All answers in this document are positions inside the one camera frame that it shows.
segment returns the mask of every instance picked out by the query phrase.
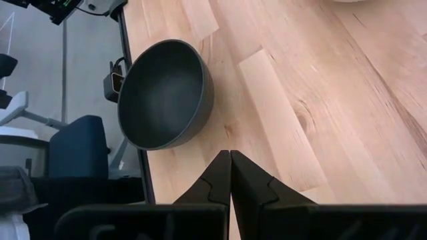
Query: dark gray bowl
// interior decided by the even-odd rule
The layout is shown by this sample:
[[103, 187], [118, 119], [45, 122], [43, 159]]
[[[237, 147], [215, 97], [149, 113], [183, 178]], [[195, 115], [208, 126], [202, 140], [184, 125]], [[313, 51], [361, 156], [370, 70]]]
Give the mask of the dark gray bowl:
[[119, 95], [119, 124], [140, 149], [176, 147], [203, 128], [213, 105], [214, 85], [197, 51], [165, 40], [131, 66]]

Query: gray fabric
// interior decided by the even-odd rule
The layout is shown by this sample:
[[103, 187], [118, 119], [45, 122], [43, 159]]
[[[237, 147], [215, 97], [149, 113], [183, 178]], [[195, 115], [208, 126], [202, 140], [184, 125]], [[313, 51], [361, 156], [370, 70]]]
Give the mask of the gray fabric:
[[20, 167], [0, 167], [0, 215], [24, 214], [40, 207], [30, 178]]

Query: metal stand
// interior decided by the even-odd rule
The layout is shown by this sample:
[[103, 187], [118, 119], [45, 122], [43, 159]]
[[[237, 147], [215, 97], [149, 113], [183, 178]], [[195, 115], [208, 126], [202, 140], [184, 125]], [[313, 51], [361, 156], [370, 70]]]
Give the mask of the metal stand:
[[57, 120], [54, 120], [51, 118], [42, 117], [38, 114], [31, 113], [28, 111], [23, 111], [21, 116], [24, 118], [42, 123], [48, 127], [52, 127], [54, 129], [57, 129], [57, 130], [61, 130], [64, 127], [68, 126], [68, 124], [66, 124], [66, 123], [63, 123], [63, 122], [60, 122], [60, 121], [57, 121]]

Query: black mount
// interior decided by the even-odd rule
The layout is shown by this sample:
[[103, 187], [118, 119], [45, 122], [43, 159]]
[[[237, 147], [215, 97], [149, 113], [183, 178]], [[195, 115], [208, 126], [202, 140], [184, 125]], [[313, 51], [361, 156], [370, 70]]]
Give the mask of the black mount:
[[425, 206], [317, 205], [239, 151], [221, 151], [172, 205], [80, 207], [55, 236], [228, 239], [230, 193], [242, 239], [427, 239]]

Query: chair armrest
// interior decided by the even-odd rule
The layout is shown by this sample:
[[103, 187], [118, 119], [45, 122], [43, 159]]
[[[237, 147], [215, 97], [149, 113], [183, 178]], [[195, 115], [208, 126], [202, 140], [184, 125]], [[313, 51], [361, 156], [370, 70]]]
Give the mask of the chair armrest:
[[38, 149], [49, 149], [49, 142], [33, 139], [30, 137], [12, 136], [12, 135], [0, 135], [0, 144], [8, 145], [19, 145], [24, 147], [34, 147]]

